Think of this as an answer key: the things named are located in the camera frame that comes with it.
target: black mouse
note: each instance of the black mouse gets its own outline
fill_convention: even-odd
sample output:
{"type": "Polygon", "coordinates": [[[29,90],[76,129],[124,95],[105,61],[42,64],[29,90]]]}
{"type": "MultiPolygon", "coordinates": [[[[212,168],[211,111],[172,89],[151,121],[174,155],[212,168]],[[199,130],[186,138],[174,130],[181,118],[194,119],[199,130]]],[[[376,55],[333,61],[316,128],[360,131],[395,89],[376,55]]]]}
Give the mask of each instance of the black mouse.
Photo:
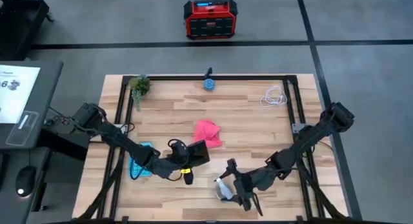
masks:
{"type": "Polygon", "coordinates": [[[15,192],[21,197],[25,197],[33,192],[36,168],[25,166],[20,169],[15,179],[15,192]]]}

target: gray floor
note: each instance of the gray floor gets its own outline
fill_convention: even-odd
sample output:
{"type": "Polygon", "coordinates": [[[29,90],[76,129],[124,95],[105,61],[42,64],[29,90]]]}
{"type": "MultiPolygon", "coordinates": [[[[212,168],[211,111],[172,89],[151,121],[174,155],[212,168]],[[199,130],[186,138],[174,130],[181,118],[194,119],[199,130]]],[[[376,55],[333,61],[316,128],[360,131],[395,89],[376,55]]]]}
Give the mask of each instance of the gray floor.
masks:
{"type": "MultiPolygon", "coordinates": [[[[297,0],[235,1],[239,18],[230,41],[307,39],[297,0]]],[[[413,38],[413,0],[304,1],[316,40],[413,38]]],[[[46,2],[56,22],[44,24],[39,44],[188,41],[186,0],[46,2]]],[[[413,45],[317,49],[332,100],[356,115],[341,136],[363,217],[413,223],[413,45]]],[[[308,46],[36,50],[30,56],[64,61],[52,104],[68,115],[98,101],[105,74],[202,73],[210,66],[217,73],[316,73],[308,46]]]]}

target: wooden table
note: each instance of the wooden table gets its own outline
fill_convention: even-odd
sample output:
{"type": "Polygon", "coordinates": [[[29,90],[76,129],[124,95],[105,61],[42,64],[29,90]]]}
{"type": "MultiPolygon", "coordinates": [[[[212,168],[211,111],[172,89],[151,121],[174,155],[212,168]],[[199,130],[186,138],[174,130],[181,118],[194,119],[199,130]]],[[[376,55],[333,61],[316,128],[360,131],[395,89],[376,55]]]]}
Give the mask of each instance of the wooden table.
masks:
{"type": "MultiPolygon", "coordinates": [[[[99,106],[106,110],[109,121],[114,120],[123,75],[105,78],[99,106]]],[[[317,123],[321,104],[312,74],[298,74],[299,91],[307,123],[317,123]]],[[[136,129],[129,133],[135,142],[149,141],[162,152],[170,152],[166,145],[171,138],[192,142],[195,124],[200,119],[211,119],[222,130],[223,144],[210,149],[210,162],[194,168],[193,185],[183,179],[171,182],[152,175],[132,181],[128,175],[126,153],[116,220],[129,216],[130,220],[295,220],[305,216],[299,176],[293,171],[283,181],[277,179],[267,191],[256,191],[263,209],[245,212],[236,203],[222,203],[216,198],[214,179],[225,171],[227,160],[235,158],[241,171],[265,165],[264,160],[277,150],[292,144],[292,132],[287,107],[262,107],[259,98],[280,81],[216,81],[213,92],[203,90],[202,81],[152,81],[150,92],[135,109],[132,122],[136,129]]],[[[123,105],[126,113],[127,97],[123,105]]],[[[328,138],[323,142],[330,144],[328,138]]],[[[89,146],[85,167],[77,194],[73,217],[82,214],[99,192],[105,171],[108,147],[103,143],[89,146]]],[[[314,152],[319,184],[344,215],[347,208],[343,197],[332,150],[318,144],[314,152]]],[[[175,172],[171,178],[178,177],[175,172]]],[[[232,185],[233,178],[225,182],[232,185]]],[[[314,194],[309,188],[313,213],[316,214],[314,194]]],[[[112,192],[106,199],[108,216],[112,192]]]]}

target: pink cloth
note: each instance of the pink cloth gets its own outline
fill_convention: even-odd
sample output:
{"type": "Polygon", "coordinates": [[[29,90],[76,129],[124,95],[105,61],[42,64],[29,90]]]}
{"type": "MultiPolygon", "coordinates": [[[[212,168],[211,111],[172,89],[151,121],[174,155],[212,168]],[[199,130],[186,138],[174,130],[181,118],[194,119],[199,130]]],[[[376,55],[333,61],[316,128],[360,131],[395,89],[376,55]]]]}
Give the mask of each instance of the pink cloth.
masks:
{"type": "Polygon", "coordinates": [[[207,148],[219,147],[222,144],[218,135],[220,130],[221,127],[215,125],[209,119],[199,120],[195,126],[194,143],[205,140],[207,148]]]}

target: white charging cable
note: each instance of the white charging cable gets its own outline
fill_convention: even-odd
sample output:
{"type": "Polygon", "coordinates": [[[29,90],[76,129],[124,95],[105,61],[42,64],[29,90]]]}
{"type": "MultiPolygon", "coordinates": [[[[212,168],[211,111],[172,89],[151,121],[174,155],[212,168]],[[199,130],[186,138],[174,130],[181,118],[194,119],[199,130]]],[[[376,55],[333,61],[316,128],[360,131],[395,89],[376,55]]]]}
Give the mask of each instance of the white charging cable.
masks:
{"type": "Polygon", "coordinates": [[[261,97],[261,99],[259,100],[259,104],[263,107],[271,107],[274,105],[284,105],[285,103],[287,103],[287,101],[288,98],[285,95],[284,91],[279,86],[273,86],[265,92],[264,96],[261,97]],[[277,98],[271,98],[271,92],[276,90],[278,91],[277,98]]]}

